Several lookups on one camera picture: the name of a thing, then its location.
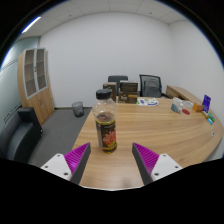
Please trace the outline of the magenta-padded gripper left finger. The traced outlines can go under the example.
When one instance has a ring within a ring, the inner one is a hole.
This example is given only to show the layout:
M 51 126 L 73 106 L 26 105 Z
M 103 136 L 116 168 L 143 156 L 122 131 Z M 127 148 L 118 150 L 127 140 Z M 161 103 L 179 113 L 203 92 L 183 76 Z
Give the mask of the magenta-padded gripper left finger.
M 65 155 L 55 154 L 42 166 L 42 169 L 72 183 L 79 184 L 90 153 L 90 143 L 86 143 Z

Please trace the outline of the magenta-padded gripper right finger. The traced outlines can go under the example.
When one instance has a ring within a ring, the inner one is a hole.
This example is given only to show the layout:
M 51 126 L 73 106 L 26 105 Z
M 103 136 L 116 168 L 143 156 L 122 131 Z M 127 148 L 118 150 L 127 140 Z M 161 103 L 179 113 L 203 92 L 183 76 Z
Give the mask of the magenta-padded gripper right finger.
M 168 154 L 157 154 L 137 143 L 132 144 L 132 153 L 144 185 L 182 169 Z

